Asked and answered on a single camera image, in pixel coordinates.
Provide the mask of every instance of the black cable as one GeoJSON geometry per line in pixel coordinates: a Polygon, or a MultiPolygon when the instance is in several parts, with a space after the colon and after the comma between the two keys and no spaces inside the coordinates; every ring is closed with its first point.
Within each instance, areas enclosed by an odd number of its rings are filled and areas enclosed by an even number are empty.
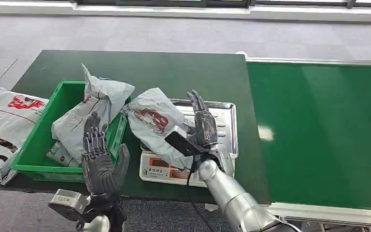
{"type": "Polygon", "coordinates": [[[190,199],[190,202],[193,205],[194,209],[197,211],[197,213],[199,214],[199,216],[201,217],[201,219],[205,222],[205,224],[210,229],[210,231],[211,232],[214,232],[214,230],[212,229],[211,225],[208,223],[208,221],[205,219],[205,217],[203,217],[203,215],[197,209],[197,206],[196,206],[195,202],[191,199],[191,194],[190,194],[190,190],[189,190],[190,188],[188,186],[190,186],[190,177],[191,177],[191,174],[193,172],[195,172],[195,169],[196,169],[195,163],[196,163],[196,155],[193,155],[193,164],[191,165],[190,173],[188,174],[188,177],[187,177],[187,194],[188,194],[188,198],[190,199]]]}

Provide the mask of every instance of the gray plastic package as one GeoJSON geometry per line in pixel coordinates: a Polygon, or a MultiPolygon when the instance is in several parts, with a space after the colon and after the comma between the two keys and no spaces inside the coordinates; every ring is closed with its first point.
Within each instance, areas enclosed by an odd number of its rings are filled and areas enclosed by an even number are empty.
{"type": "Polygon", "coordinates": [[[80,167],[60,141],[55,142],[46,156],[66,167],[80,167]]]}
{"type": "Polygon", "coordinates": [[[101,125],[110,124],[134,91],[132,85],[97,78],[83,64],[82,67],[86,82],[85,99],[52,124],[52,138],[60,140],[79,164],[82,163],[84,152],[82,134],[87,116],[96,111],[101,125]]]}
{"type": "Polygon", "coordinates": [[[175,126],[190,131],[194,122],[186,119],[159,88],[140,94],[123,106],[122,112],[127,115],[133,134],[151,151],[176,168],[191,168],[193,158],[184,157],[164,138],[175,126]]]}

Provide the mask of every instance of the green plastic crate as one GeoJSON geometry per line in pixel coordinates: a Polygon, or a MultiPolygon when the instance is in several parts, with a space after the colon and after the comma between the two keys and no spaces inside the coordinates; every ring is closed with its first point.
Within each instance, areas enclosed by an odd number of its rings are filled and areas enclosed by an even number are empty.
{"type": "MultiPolygon", "coordinates": [[[[83,100],[84,90],[84,81],[59,83],[13,161],[12,169],[39,181],[84,182],[82,168],[65,167],[46,156],[55,144],[55,140],[52,139],[52,123],[83,100]]],[[[117,159],[117,149],[122,141],[126,123],[126,118],[118,114],[106,132],[107,148],[114,162],[117,159]]]]}

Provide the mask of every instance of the package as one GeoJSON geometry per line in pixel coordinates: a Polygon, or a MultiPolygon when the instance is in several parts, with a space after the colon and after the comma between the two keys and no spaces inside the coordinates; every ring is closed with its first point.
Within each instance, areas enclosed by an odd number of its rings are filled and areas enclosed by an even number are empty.
{"type": "Polygon", "coordinates": [[[49,100],[0,88],[0,183],[15,174],[11,163],[49,100]]]}
{"type": "Polygon", "coordinates": [[[60,141],[55,142],[46,156],[65,167],[80,167],[77,161],[72,158],[72,156],[69,154],[69,152],[60,141]]]}
{"type": "Polygon", "coordinates": [[[193,158],[183,156],[164,138],[175,126],[190,131],[194,122],[186,119],[159,88],[140,94],[122,112],[127,115],[133,134],[151,151],[176,168],[191,168],[193,158]]]}
{"type": "Polygon", "coordinates": [[[60,140],[79,164],[82,163],[84,151],[82,137],[86,118],[96,111],[100,125],[110,124],[134,91],[134,86],[97,78],[83,64],[82,67],[86,82],[84,100],[52,124],[52,138],[60,140]]]}

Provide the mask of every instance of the green table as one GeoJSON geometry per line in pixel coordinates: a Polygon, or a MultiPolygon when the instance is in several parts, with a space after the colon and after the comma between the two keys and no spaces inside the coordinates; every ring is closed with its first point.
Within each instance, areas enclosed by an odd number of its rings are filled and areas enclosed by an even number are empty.
{"type": "MultiPolygon", "coordinates": [[[[239,136],[235,177],[260,203],[270,203],[244,56],[45,50],[39,54],[12,91],[49,98],[61,80],[84,80],[81,63],[86,65],[92,75],[135,86],[133,99],[149,88],[159,87],[169,98],[186,99],[186,92],[195,89],[207,101],[234,103],[239,136]]],[[[131,133],[129,127],[123,142],[128,145],[130,152],[128,172],[121,189],[123,196],[153,200],[188,200],[186,186],[142,181],[139,177],[140,141],[131,133]]],[[[85,192],[86,189],[83,183],[38,182],[24,175],[18,175],[3,189],[55,192],[58,188],[80,192],[85,192]]],[[[190,188],[195,201],[213,202],[206,188],[190,188]]]]}
{"type": "Polygon", "coordinates": [[[271,200],[371,209],[371,63],[247,67],[271,200]]]}
{"type": "MultiPolygon", "coordinates": [[[[261,203],[371,209],[371,64],[265,59],[245,64],[237,55],[43,51],[13,91],[49,97],[60,80],[82,79],[80,62],[94,75],[133,84],[134,97],[159,86],[170,98],[184,99],[195,88],[208,101],[237,104],[236,178],[261,203]],[[175,86],[169,84],[173,78],[175,86]]],[[[126,182],[124,195],[186,200],[183,186],[141,181],[139,157],[133,155],[140,153],[138,141],[129,130],[125,142],[133,144],[128,178],[134,184],[126,182]]],[[[85,189],[22,175],[8,188],[85,189]]],[[[197,200],[211,201],[206,189],[193,190],[197,200]]]]}

